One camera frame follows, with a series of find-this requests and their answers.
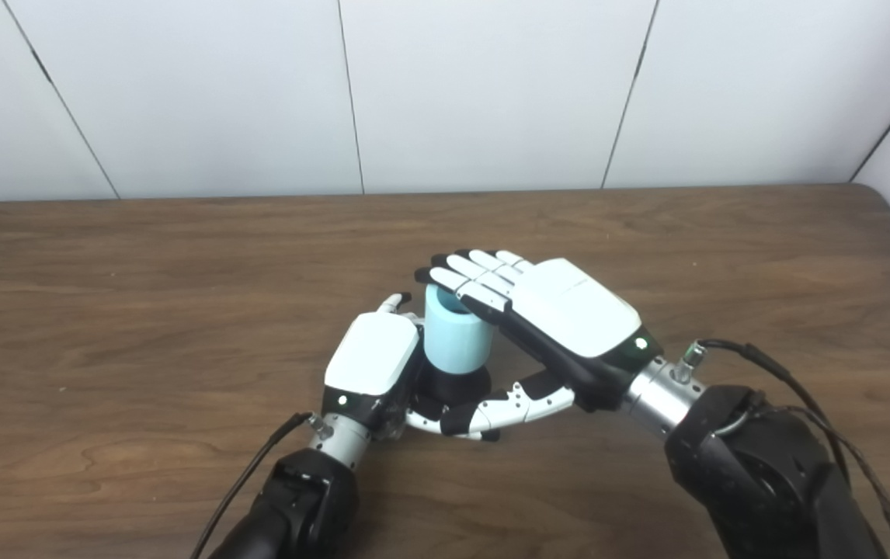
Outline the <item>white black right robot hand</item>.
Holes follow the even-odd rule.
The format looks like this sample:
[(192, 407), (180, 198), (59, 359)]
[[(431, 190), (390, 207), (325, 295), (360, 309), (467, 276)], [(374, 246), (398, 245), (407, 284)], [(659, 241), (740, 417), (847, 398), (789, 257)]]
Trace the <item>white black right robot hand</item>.
[(460, 250), (435, 255), (415, 279), (451, 293), (542, 365), (509, 390), (435, 418), (408, 418), (428, 432), (490, 439), (574, 404), (616, 411), (640, 372), (664, 353), (632, 305), (568, 259), (534, 264), (506, 250)]

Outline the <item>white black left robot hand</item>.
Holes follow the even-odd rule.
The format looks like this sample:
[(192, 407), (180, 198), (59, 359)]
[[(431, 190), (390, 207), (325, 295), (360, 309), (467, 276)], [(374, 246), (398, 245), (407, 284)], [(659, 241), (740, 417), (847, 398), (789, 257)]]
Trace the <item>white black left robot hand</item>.
[(396, 438), (403, 429), (439, 434), (448, 411), (492, 390), (492, 327), (438, 287), (423, 315), (406, 314), (408, 293), (392, 294), (349, 326), (325, 368), (317, 443), (335, 436)]

